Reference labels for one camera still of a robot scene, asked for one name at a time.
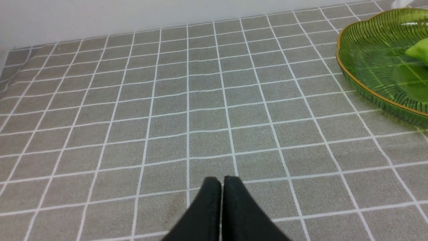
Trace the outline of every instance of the gray square tile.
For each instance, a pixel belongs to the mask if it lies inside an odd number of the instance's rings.
[[[185,192],[141,197],[138,200],[135,233],[146,234],[170,230],[185,211]],[[147,222],[147,217],[152,217],[150,222]]]
[[[370,240],[358,214],[310,218],[305,223],[313,240]]]
[[[216,44],[214,36],[189,39],[189,48],[206,48],[215,45]]]
[[[104,67],[105,62],[100,63],[100,67],[98,67],[98,72],[100,72],[102,69],[105,69]],[[98,63],[77,63],[73,64],[70,69],[68,70],[66,76],[74,76],[74,75],[89,75],[95,72],[95,69],[97,67]]]
[[[270,181],[245,185],[248,192],[270,218],[297,216],[288,181]]]
[[[289,49],[289,50],[285,50],[284,53],[289,63],[319,59],[317,52],[312,46]]]
[[[235,87],[242,85],[257,84],[254,70],[240,70],[223,73],[224,87]]]
[[[90,89],[83,103],[85,105],[91,105],[91,104],[99,104],[104,102],[115,102],[117,100],[118,92],[119,92],[119,86]]]
[[[276,39],[249,42],[248,47],[252,54],[279,50]]]
[[[234,176],[232,157],[193,159],[189,162],[190,188],[200,187],[205,177],[217,177],[223,182],[225,176]]]
[[[85,90],[91,79],[91,75],[65,78],[58,91]]]
[[[398,174],[415,196],[416,200],[428,200],[428,193],[425,191],[425,187],[428,184],[427,171],[428,165],[426,164],[397,168]]]
[[[327,31],[320,33],[309,33],[308,36],[313,44],[335,43],[339,34],[335,31]]]
[[[74,91],[55,94],[49,109],[80,106],[86,91]]]
[[[150,139],[147,143],[146,164],[171,161],[186,157],[186,135]]]
[[[392,163],[412,163],[428,159],[428,143],[419,133],[377,138],[382,150]]]
[[[354,111],[342,93],[308,97],[307,101],[315,117]]]
[[[303,94],[306,96],[340,91],[339,86],[331,76],[299,79],[298,83]]]
[[[189,75],[213,74],[218,72],[218,60],[189,63]]]
[[[52,98],[52,95],[37,96],[37,97],[23,97],[13,113],[22,114],[27,112],[45,110],[51,98]]]
[[[306,33],[333,30],[333,27],[328,21],[304,23],[302,24],[302,28],[305,30]]]
[[[264,104],[229,108],[229,118],[231,127],[269,123]]]
[[[73,125],[78,108],[48,111],[40,123],[39,130]]]
[[[158,43],[134,45],[132,47],[131,56],[157,54],[158,50],[159,50],[159,44]]]
[[[154,63],[150,63],[150,65],[156,64],[156,55],[149,55],[154,59]],[[171,52],[164,53],[159,55],[158,64],[168,64],[168,63],[179,63],[187,61],[187,51],[179,51],[179,52]]]
[[[7,215],[0,217],[0,232],[8,241],[21,241],[25,239],[26,232],[34,213]]]
[[[114,120],[149,116],[150,103],[151,100],[149,99],[119,102],[117,103]]]
[[[295,12],[300,23],[324,20],[324,16],[319,9]]]
[[[236,156],[239,177],[243,181],[285,177],[278,151],[265,151]]]
[[[192,111],[189,113],[189,128],[190,131],[225,129],[226,111],[224,109]]]
[[[133,196],[137,193],[141,168],[99,172],[91,201]]]
[[[182,51],[187,49],[187,40],[177,40],[160,43],[160,52]]]
[[[274,38],[272,30],[270,28],[247,30],[245,31],[245,37],[247,41],[256,41],[256,40]]]
[[[157,59],[158,59],[158,56],[155,54],[131,57],[129,59],[129,64],[127,68],[133,69],[133,68],[140,68],[140,67],[155,66]]]
[[[128,57],[129,51],[131,51],[131,46],[107,48],[104,51],[103,60]]]
[[[212,23],[189,26],[189,38],[201,37],[214,34],[214,26]]]
[[[224,107],[222,90],[189,93],[189,109]]]
[[[301,97],[300,91],[294,81],[263,84],[262,91],[266,101]]]
[[[48,152],[22,156],[11,180],[50,176],[59,152]]]
[[[143,163],[144,141],[107,145],[101,169],[137,166]]]
[[[186,189],[186,161],[144,168],[141,193],[161,193],[183,189]]]
[[[155,96],[173,95],[187,91],[186,78],[156,81]]]
[[[101,146],[65,150],[55,174],[93,171],[97,169]]]
[[[227,131],[191,133],[189,145],[191,157],[210,157],[232,152]]]
[[[186,75],[187,75],[187,64],[175,63],[175,64],[158,66],[158,74],[156,76],[156,79],[178,78]]]
[[[187,131],[187,114],[174,114],[153,117],[149,137],[172,136]]]
[[[151,43],[159,41],[159,30],[135,33],[134,44]]]
[[[231,57],[248,54],[247,45],[244,43],[223,45],[218,47],[218,53],[220,58]]]
[[[280,51],[264,54],[252,55],[255,67],[286,64],[283,54]]]
[[[228,106],[263,102],[258,86],[226,89]]]
[[[293,180],[303,215],[354,209],[339,175]]]
[[[103,60],[99,63],[97,73],[125,69],[126,62],[127,59]]]
[[[12,115],[4,125],[2,134],[34,130],[42,113]]]
[[[83,62],[93,62],[93,61],[99,61],[101,58],[101,54],[103,53],[102,50],[95,50],[95,51],[89,51],[89,52],[80,52],[76,55],[76,58],[74,59],[73,63],[83,63]]]
[[[65,72],[67,71],[67,69],[68,69],[68,66],[51,67],[51,68],[42,69],[39,75],[35,77],[35,80],[62,78]]]
[[[167,96],[153,100],[152,115],[170,114],[187,111],[187,95]]]
[[[287,80],[293,78],[290,69],[286,65],[257,68],[257,76],[260,83]]]
[[[147,119],[113,122],[108,142],[122,142],[146,138]]]
[[[333,143],[330,148],[343,171],[388,165],[373,140]]]
[[[239,20],[216,22],[214,25],[216,34],[241,31],[241,23]]]
[[[37,208],[47,183],[47,180],[9,183],[0,198],[0,211],[5,213]]]
[[[113,114],[113,109],[114,104],[83,106],[82,109],[80,109],[76,124],[81,125],[94,122],[110,121],[111,115]]]
[[[94,145],[104,143],[109,124],[94,124],[75,127],[68,140],[67,147]]]
[[[276,148],[272,128],[269,125],[232,130],[236,152]]]
[[[380,11],[374,2],[351,4],[349,7],[355,15],[377,13]]]
[[[221,35],[217,35],[216,38],[217,38],[217,44],[218,45],[245,42],[244,35],[242,34],[242,32],[221,34]]]
[[[250,69],[253,67],[249,56],[231,57],[220,60],[222,71]]]
[[[350,173],[345,178],[360,208],[412,201],[391,169]]]
[[[415,206],[388,208],[363,213],[376,240],[425,240],[428,229]]]
[[[77,52],[79,48],[80,41],[60,43],[53,50],[52,54],[67,54]]]
[[[130,45],[132,38],[133,34],[110,36],[107,40],[107,47]]]
[[[28,240],[67,241],[77,238],[83,206],[40,211],[34,220]]]
[[[175,39],[185,39],[187,38],[187,28],[186,27],[175,27],[162,30],[162,41],[175,40]]]
[[[325,145],[286,149],[282,153],[291,176],[338,171]]]
[[[119,101],[150,98],[152,96],[152,93],[153,93],[153,82],[127,84],[122,86],[122,91],[120,92]]]
[[[86,202],[94,174],[53,178],[42,207]]]
[[[375,136],[415,130],[414,126],[384,111],[367,112],[360,115]]]
[[[155,79],[155,67],[129,69],[126,71],[124,84],[148,82]]]
[[[296,18],[292,12],[269,15],[269,22],[272,26],[295,24]]]
[[[281,147],[314,144],[323,141],[312,120],[275,124],[274,127]]]
[[[27,152],[61,149],[69,131],[70,128],[38,131],[34,134]]]
[[[311,114],[303,99],[267,103],[273,122],[310,118]]]
[[[294,72],[296,78],[305,78],[316,75],[329,74],[327,68],[321,60],[294,63],[290,64],[291,70]]]
[[[96,39],[86,39],[82,42],[80,46],[80,51],[93,50],[93,49],[102,49],[104,48],[107,38],[101,37]]]
[[[81,240],[130,236],[134,204],[134,199],[90,204],[86,211]]]
[[[244,30],[269,27],[269,22],[266,16],[244,18],[241,21]]]
[[[318,124],[327,141],[369,136],[356,114],[319,119]]]
[[[298,24],[273,27],[273,32],[277,38],[304,34],[302,28]]]
[[[108,72],[94,75],[91,88],[120,85],[122,83],[124,71]]]

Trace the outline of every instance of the green object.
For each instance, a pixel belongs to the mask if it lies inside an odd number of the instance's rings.
[[[428,128],[428,10],[394,9],[346,27],[336,58],[365,98]]]
[[[428,66],[428,39],[422,39],[417,42],[406,50],[405,54],[422,61],[426,66]]]

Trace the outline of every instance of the white grid line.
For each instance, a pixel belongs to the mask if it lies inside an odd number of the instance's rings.
[[[162,37],[162,29],[159,30],[159,39]],[[138,185],[137,185],[137,197],[135,198],[135,204],[134,204],[134,218],[132,221],[132,231],[131,231],[131,241],[134,241],[134,235],[137,228],[137,218],[138,218],[138,196],[140,195],[140,189],[141,189],[141,183],[143,181],[143,173],[144,173],[144,166],[146,163],[147,158],[147,145],[149,143],[149,134],[150,134],[150,125],[152,120],[152,112],[153,112],[153,103],[155,102],[154,96],[155,96],[155,88],[156,88],[156,79],[158,77],[158,66],[159,63],[159,56],[161,51],[161,46],[158,46],[158,56],[156,59],[156,67],[155,67],[155,81],[153,83],[153,89],[152,89],[152,100],[150,101],[150,111],[149,111],[149,118],[147,120],[147,130],[146,130],[146,141],[144,142],[144,151],[143,151],[143,163],[140,170],[140,177],[138,178]]]
[[[297,18],[296,13],[295,13],[295,12],[293,12],[293,14],[294,14],[294,17],[296,18],[297,23],[299,23],[299,19]],[[302,25],[301,25],[300,23],[299,23],[299,26],[300,26],[300,28],[302,29],[302,31],[306,34],[306,37],[308,38],[308,40],[310,41],[310,43],[311,43],[311,44],[313,44],[312,40],[309,38],[309,36],[307,35],[307,33],[306,33],[305,29],[302,27]],[[328,69],[329,73],[330,73],[330,74],[332,74],[332,73],[331,73],[331,70],[328,68],[327,64],[325,63],[324,59],[322,59],[321,54],[318,52],[318,50],[317,50],[317,48],[316,48],[315,46],[314,46],[314,49],[315,49],[315,51],[317,52],[317,54],[319,55],[319,57],[321,58],[321,61],[323,62],[323,64],[324,64],[324,65],[326,66],[326,68]],[[320,133],[321,138],[323,139],[323,141],[324,141],[324,143],[325,143],[325,146],[326,146],[326,148],[327,148],[327,150],[328,150],[328,152],[329,152],[329,154],[330,154],[330,156],[331,156],[331,159],[332,159],[332,160],[333,160],[333,162],[335,163],[336,168],[338,169],[338,171],[341,173],[341,174],[340,174],[340,178],[341,178],[341,179],[342,179],[342,181],[343,181],[343,184],[344,184],[344,186],[345,186],[345,188],[346,188],[346,190],[347,190],[347,192],[348,192],[349,197],[351,198],[351,201],[352,201],[352,203],[353,203],[353,205],[354,205],[355,209],[357,209],[357,210],[358,210],[358,215],[359,215],[359,217],[360,217],[360,219],[361,219],[361,221],[362,221],[362,223],[363,223],[363,225],[364,225],[364,227],[365,227],[365,229],[366,229],[366,231],[367,231],[367,234],[368,234],[368,236],[369,236],[370,240],[374,241],[374,240],[375,240],[375,238],[373,237],[372,232],[370,231],[370,228],[369,228],[369,226],[368,226],[368,224],[367,224],[367,222],[366,222],[366,220],[365,220],[365,218],[364,218],[363,214],[361,213],[361,211],[359,211],[359,209],[360,209],[360,208],[359,208],[359,206],[358,206],[358,204],[357,204],[357,201],[355,200],[355,197],[354,197],[354,195],[353,195],[353,193],[352,193],[351,189],[349,188],[349,185],[348,185],[348,183],[347,183],[347,181],[346,181],[346,179],[345,179],[345,176],[344,176],[344,175],[343,175],[343,173],[342,173],[342,168],[340,167],[339,163],[337,162],[336,158],[334,157],[333,152],[331,151],[330,146],[327,144],[327,139],[325,138],[325,136],[324,136],[324,134],[323,134],[323,132],[322,132],[322,130],[321,130],[321,127],[320,127],[320,126],[319,126],[319,124],[318,124],[318,121],[315,119],[314,113],[312,112],[312,109],[310,108],[309,103],[307,102],[307,100],[306,100],[306,99],[304,99],[304,100],[305,100],[306,106],[307,106],[307,107],[308,107],[308,109],[309,109],[309,112],[311,113],[311,116],[314,118],[315,125],[317,126],[318,132]]]
[[[218,57],[218,68],[219,68],[219,71],[220,71],[220,80],[221,80],[221,88],[222,88],[222,93],[223,93],[224,109],[226,111],[227,129],[228,129],[228,133],[229,133],[230,148],[231,148],[231,152],[232,152],[233,169],[235,171],[235,176],[239,176],[238,166],[236,164],[235,146],[233,145],[232,129],[231,129],[230,118],[229,118],[229,107],[227,105],[226,91],[225,91],[225,88],[224,88],[223,71],[222,71],[222,68],[221,68],[220,54],[219,54],[218,45],[217,45],[218,44],[217,43],[217,34],[216,34],[216,29],[215,29],[215,23],[212,22],[212,24],[213,24],[213,28],[214,28],[214,39],[215,39],[216,51],[217,51],[217,57]]]

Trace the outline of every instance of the white wall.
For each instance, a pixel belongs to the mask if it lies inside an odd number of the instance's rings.
[[[2,0],[0,51],[356,0]]]

